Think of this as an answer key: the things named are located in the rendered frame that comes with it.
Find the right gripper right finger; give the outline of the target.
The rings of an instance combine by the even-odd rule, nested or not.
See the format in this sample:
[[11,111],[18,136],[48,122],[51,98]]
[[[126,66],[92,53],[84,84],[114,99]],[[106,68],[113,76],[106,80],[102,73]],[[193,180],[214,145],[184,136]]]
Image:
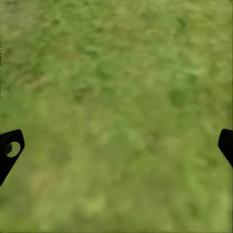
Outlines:
[[219,136],[218,146],[233,167],[233,131],[223,129]]

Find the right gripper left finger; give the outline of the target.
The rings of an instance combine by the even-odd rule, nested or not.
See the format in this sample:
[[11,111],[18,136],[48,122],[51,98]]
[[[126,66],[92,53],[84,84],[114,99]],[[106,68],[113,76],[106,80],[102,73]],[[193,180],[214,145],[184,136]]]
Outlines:
[[0,186],[25,148],[20,129],[0,134]]

